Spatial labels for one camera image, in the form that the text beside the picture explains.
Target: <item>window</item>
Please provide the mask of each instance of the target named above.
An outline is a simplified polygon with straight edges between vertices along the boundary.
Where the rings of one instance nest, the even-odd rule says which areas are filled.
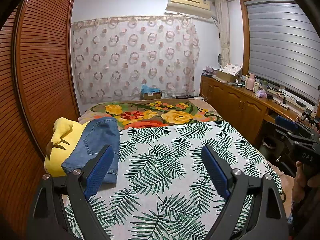
[[[249,72],[316,102],[320,39],[294,0],[247,0]]]

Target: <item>denim jeans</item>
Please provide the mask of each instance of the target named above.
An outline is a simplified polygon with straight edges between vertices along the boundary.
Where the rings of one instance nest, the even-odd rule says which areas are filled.
[[[71,155],[61,164],[65,173],[82,169],[88,160],[95,158],[102,147],[108,144],[113,149],[113,162],[103,182],[116,183],[119,162],[120,134],[117,120],[102,117],[90,121]]]

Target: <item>yellow stuffed animal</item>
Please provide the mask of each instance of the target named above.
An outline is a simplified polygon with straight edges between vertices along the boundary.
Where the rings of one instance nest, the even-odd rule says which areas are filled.
[[[53,126],[53,136],[46,147],[44,168],[53,176],[65,176],[61,164],[76,147],[88,122],[79,124],[66,118],[59,118]]]

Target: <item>wooden louvered door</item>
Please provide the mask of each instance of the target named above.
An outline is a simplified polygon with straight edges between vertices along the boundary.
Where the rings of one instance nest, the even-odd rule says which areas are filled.
[[[77,121],[70,68],[73,0],[25,0],[18,26],[16,63],[23,109],[44,153],[56,119]]]
[[[0,224],[1,238],[23,238],[35,190],[44,174],[19,111],[12,75],[12,38],[17,9],[0,31]]]

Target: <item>cardboard box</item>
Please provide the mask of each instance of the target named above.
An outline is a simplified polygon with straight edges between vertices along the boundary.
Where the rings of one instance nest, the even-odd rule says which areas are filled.
[[[143,94],[143,100],[161,99],[162,92],[145,93]]]
[[[236,76],[233,76],[233,75],[230,75],[228,73],[225,73],[225,72],[222,72],[222,71],[217,71],[217,75],[216,75],[218,78],[222,79],[222,80],[225,80],[227,82],[232,82],[232,83],[235,83],[236,82],[236,79],[239,78],[238,75]]]

